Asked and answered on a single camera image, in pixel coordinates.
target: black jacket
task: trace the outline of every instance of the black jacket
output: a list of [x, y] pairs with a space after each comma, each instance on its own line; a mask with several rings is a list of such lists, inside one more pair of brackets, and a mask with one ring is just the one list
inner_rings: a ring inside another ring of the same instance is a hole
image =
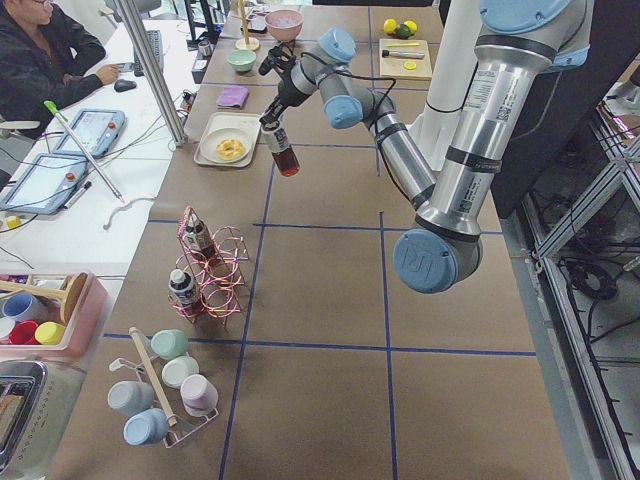
[[[32, 138], [40, 135], [52, 118], [43, 105], [45, 100], [53, 100], [58, 108], [64, 108], [102, 86], [96, 75], [82, 75], [106, 54], [100, 41], [57, 5], [53, 5], [51, 22], [39, 28], [58, 57], [60, 67], [0, 3], [0, 115], [5, 120], [40, 121], [39, 128], [23, 131]], [[71, 49], [76, 52], [75, 58]], [[64, 85], [65, 73], [77, 78]]]

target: yellow ball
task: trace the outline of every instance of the yellow ball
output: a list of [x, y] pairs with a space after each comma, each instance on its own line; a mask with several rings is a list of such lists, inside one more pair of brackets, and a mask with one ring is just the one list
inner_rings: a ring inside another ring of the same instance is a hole
[[384, 33], [386, 33], [387, 35], [393, 35], [396, 31], [396, 28], [398, 28], [398, 22], [395, 18], [387, 18], [384, 21], [384, 26], [382, 28], [384, 28]]
[[415, 33], [418, 31], [418, 24], [413, 20], [407, 20], [406, 22], [404, 22], [404, 24], [409, 27], [409, 30], [411, 30], [411, 35], [415, 35]]

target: dark bottle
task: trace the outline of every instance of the dark bottle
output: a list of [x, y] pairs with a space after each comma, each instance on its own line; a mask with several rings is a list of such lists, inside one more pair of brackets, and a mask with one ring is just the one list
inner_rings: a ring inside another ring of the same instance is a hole
[[202, 253], [205, 260], [218, 259], [218, 249], [211, 239], [209, 229], [204, 222], [195, 215], [189, 217], [184, 236], [187, 242], [189, 242], [189, 246], [193, 250]]
[[289, 144], [287, 133], [280, 126], [279, 121], [268, 123], [262, 126], [262, 135], [269, 146], [273, 160], [278, 166], [278, 170], [285, 177], [292, 177], [300, 170], [300, 164], [296, 154]]
[[179, 268], [169, 275], [169, 290], [176, 297], [183, 315], [195, 317], [204, 309], [202, 298], [191, 275]]

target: white plate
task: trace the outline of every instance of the white plate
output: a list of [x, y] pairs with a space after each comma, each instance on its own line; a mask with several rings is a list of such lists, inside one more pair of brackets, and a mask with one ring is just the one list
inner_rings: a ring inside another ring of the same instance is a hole
[[[218, 155], [216, 147], [224, 140], [237, 140], [242, 143], [244, 153], [238, 158], [227, 160]], [[218, 165], [229, 165], [242, 160], [251, 151], [253, 141], [239, 128], [221, 128], [209, 132], [200, 142], [200, 154], [212, 163]]]

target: red cup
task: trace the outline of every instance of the red cup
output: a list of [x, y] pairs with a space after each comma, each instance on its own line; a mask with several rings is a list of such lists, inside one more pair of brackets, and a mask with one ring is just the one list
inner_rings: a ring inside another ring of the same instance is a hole
[[17, 323], [9, 334], [9, 345], [40, 345], [36, 340], [36, 330], [39, 326], [35, 320]]

